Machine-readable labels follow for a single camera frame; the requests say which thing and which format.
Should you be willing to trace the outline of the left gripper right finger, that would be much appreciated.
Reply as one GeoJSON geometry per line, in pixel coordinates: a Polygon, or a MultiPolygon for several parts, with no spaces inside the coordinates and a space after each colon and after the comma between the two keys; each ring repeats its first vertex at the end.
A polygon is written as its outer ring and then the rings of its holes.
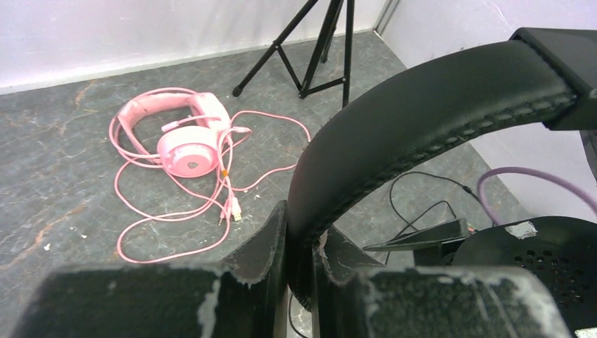
{"type": "Polygon", "coordinates": [[[316,337],[570,337],[547,288],[511,267],[390,268],[331,228],[312,248],[316,337]]]}

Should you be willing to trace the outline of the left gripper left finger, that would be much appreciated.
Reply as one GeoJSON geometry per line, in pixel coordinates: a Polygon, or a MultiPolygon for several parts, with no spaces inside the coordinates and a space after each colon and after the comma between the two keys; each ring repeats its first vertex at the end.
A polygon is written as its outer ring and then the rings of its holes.
{"type": "Polygon", "coordinates": [[[285,337],[287,203],[218,262],[71,265],[38,286],[14,337],[285,337]]]}

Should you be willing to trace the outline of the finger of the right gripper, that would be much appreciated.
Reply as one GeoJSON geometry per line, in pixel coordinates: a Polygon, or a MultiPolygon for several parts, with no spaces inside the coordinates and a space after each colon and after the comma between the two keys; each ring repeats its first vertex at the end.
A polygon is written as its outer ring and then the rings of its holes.
{"type": "Polygon", "coordinates": [[[464,218],[457,218],[440,225],[408,234],[400,234],[381,244],[364,246],[364,251],[395,252],[411,251],[415,265],[452,265],[456,251],[470,237],[464,218]]]}

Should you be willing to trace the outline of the black headphones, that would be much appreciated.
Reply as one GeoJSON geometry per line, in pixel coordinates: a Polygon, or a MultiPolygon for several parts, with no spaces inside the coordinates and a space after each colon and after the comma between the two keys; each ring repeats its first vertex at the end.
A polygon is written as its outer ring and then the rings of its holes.
{"type": "Polygon", "coordinates": [[[311,312],[313,245],[368,194],[471,139],[530,123],[596,128],[595,31],[520,28],[355,99],[316,134],[291,180],[287,270],[295,297],[311,312]]]}

